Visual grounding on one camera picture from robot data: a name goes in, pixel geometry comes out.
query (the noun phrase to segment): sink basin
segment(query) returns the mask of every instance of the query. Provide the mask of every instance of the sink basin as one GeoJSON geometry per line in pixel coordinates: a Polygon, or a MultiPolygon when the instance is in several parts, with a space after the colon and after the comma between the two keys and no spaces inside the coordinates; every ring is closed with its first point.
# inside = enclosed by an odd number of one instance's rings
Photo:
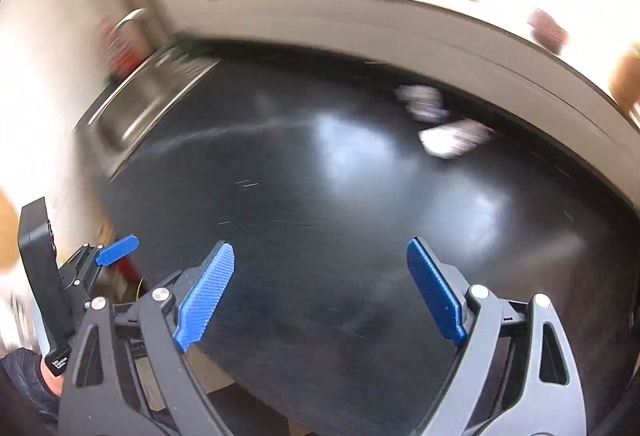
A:
{"type": "Polygon", "coordinates": [[[100,165],[114,176],[159,119],[220,60],[150,56],[87,122],[87,134],[100,165]]]}

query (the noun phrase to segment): white wall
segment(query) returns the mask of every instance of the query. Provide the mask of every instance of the white wall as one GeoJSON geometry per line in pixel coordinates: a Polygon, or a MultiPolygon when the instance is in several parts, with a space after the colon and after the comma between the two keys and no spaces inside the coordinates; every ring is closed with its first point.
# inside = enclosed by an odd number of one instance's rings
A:
{"type": "Polygon", "coordinates": [[[95,0],[0,0],[0,186],[18,211],[46,197],[59,259],[102,221],[72,130],[105,87],[105,13],[95,0]]]}

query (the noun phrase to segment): black device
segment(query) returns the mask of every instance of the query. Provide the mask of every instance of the black device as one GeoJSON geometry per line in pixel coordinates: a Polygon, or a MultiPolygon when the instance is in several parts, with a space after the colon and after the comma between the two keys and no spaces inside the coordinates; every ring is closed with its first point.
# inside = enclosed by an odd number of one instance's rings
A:
{"type": "MultiPolygon", "coordinates": [[[[175,272],[139,300],[111,304],[92,296],[100,249],[84,245],[57,269],[44,199],[23,208],[19,236],[52,342],[47,365],[66,368],[60,434],[232,436],[184,357],[233,272],[229,244],[218,242],[201,265],[175,272]],[[197,307],[190,308],[194,297],[197,307]],[[172,423],[159,421],[149,409],[134,362],[138,356],[148,356],[172,423]]],[[[407,266],[441,334],[458,348],[436,401],[412,436],[586,434],[574,356],[546,295],[528,303],[500,299],[485,286],[469,285],[419,238],[408,244],[407,266]],[[510,348],[494,406],[488,419],[471,425],[500,338],[510,339],[510,348]]],[[[635,381],[630,386],[635,397],[638,388],[635,381]]],[[[616,428],[629,412],[629,398],[621,405],[593,435],[620,434],[616,428]]]]}

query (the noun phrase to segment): blue gripper pad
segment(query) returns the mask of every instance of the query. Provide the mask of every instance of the blue gripper pad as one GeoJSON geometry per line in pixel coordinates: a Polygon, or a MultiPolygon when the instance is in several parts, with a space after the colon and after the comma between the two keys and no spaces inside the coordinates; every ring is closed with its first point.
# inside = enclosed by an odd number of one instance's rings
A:
{"type": "Polygon", "coordinates": [[[127,235],[119,241],[110,244],[107,248],[101,249],[98,257],[95,258],[95,263],[98,266],[108,266],[125,255],[129,255],[139,244],[140,241],[135,235],[127,235]]]}
{"type": "Polygon", "coordinates": [[[234,249],[228,242],[214,248],[203,265],[207,260],[209,264],[178,306],[174,340],[183,351],[202,337],[234,272],[234,249]]]}
{"type": "Polygon", "coordinates": [[[407,246],[406,265],[442,336],[456,346],[462,344],[466,340],[462,305],[418,238],[407,246]]]}

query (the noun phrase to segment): round metal bolt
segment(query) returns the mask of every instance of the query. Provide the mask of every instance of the round metal bolt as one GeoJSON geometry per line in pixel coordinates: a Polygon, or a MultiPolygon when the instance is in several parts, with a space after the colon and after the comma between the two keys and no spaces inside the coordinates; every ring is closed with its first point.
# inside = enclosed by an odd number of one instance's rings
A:
{"type": "Polygon", "coordinates": [[[486,299],[489,297],[489,288],[481,284],[474,284],[470,289],[471,295],[476,299],[486,299]]]}
{"type": "Polygon", "coordinates": [[[541,308],[548,308],[551,305],[551,299],[543,293],[536,293],[533,300],[541,308]]]}
{"type": "Polygon", "coordinates": [[[107,305],[107,299],[105,299],[104,297],[96,297],[94,300],[91,301],[91,307],[94,310],[101,310],[106,305],[107,305]]]}
{"type": "Polygon", "coordinates": [[[151,293],[151,297],[154,298],[154,301],[166,301],[171,295],[170,291],[167,288],[156,288],[151,293]]]}

